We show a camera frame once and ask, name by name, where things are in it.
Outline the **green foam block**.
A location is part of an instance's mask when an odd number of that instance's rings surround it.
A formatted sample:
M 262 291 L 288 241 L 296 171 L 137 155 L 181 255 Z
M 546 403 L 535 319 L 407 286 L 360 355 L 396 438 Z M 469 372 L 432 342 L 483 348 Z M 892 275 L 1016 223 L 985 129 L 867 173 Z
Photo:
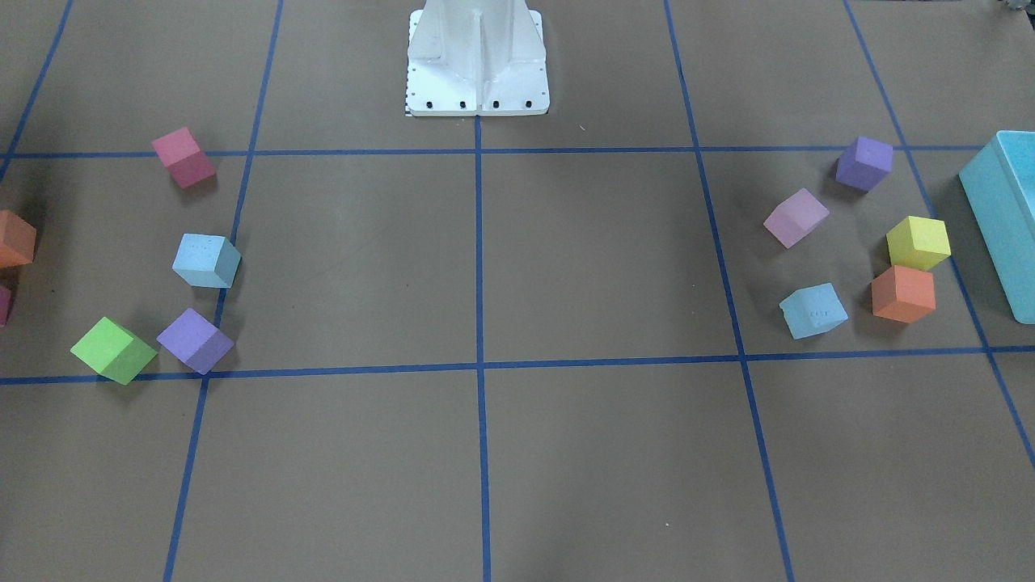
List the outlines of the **green foam block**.
M 128 386 L 158 351 L 129 329 L 101 317 L 70 347 L 78 360 L 119 386 Z

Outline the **magenta foam block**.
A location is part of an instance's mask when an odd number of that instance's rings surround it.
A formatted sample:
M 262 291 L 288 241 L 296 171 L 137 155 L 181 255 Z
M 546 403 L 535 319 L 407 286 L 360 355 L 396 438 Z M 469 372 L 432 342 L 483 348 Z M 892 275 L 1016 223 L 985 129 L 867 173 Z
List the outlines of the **magenta foam block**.
M 11 289 L 0 285 L 0 327 L 6 327 L 7 325 L 11 312 L 12 298 L 14 298 L 14 295 L 12 295 Z

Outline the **orange foam block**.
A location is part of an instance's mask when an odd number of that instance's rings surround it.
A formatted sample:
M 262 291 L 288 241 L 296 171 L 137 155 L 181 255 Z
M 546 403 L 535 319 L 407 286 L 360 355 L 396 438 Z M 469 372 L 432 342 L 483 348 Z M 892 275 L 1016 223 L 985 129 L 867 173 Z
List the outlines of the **orange foam block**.
M 927 270 L 892 265 L 870 281 L 873 314 L 912 324 L 936 309 L 936 285 Z
M 1 268 L 21 268 L 34 261 L 37 229 L 12 213 L 1 210 Z

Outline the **cyan plastic bin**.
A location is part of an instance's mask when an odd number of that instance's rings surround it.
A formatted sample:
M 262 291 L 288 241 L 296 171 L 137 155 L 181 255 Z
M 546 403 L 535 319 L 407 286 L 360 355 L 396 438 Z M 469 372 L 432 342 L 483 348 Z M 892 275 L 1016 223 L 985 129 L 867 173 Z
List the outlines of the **cyan plastic bin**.
M 1034 323 L 1034 133 L 998 130 L 964 166 L 962 187 L 1014 319 Z

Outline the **light pink foam block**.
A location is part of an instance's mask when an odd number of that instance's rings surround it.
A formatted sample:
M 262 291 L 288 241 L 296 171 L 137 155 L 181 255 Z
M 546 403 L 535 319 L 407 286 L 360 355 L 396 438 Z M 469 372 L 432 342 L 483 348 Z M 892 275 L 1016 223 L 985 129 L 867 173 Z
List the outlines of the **light pink foam block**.
M 763 226 L 783 248 L 794 248 L 809 236 L 830 210 L 807 188 L 798 190 L 775 207 Z

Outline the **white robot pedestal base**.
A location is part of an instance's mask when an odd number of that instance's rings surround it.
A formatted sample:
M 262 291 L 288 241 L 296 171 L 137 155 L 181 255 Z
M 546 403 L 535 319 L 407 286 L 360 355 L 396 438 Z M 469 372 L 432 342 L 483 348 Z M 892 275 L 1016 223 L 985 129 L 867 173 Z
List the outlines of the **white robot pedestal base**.
M 548 114 L 543 16 L 527 2 L 428 1 L 408 33 L 408 115 Z

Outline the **purple foam block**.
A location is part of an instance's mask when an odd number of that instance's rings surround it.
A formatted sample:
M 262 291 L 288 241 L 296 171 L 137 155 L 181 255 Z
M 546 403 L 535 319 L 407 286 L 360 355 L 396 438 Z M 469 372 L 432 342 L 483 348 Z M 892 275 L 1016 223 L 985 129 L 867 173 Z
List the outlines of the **purple foam block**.
M 158 343 L 193 372 L 207 375 L 235 343 L 193 308 L 158 334 Z
M 858 136 L 839 155 L 834 179 L 847 187 L 873 191 L 893 169 L 893 147 Z

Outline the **yellow foam block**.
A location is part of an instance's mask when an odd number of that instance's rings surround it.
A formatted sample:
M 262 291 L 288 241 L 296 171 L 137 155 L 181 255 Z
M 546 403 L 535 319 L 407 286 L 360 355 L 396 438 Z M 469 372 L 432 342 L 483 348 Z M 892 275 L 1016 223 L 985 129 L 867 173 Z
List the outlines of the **yellow foam block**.
M 931 270 L 950 257 L 945 222 L 908 215 L 885 235 L 889 261 L 893 266 Z

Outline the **light blue foam block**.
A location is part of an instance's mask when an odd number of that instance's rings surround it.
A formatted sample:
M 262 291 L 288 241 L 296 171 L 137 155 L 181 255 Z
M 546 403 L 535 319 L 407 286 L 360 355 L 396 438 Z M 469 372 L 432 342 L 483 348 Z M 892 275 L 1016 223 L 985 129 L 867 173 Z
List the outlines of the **light blue foam block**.
M 825 334 L 849 320 L 831 283 L 797 289 L 779 303 L 788 331 L 795 340 Z
M 229 289 L 242 258 L 226 237 L 186 233 L 171 269 L 193 287 Z

